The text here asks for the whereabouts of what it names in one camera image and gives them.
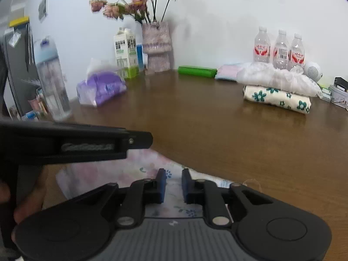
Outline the person's left hand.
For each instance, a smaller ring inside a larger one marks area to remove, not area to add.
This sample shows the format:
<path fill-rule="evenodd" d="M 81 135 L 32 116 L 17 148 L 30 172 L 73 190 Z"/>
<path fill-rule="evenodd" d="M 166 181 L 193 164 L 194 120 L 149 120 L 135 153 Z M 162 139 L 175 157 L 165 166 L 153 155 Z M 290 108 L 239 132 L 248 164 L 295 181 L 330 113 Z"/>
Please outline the person's left hand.
<path fill-rule="evenodd" d="M 1 167 L 1 240 L 6 248 L 13 246 L 16 225 L 41 210 L 46 179 L 44 166 Z"/>

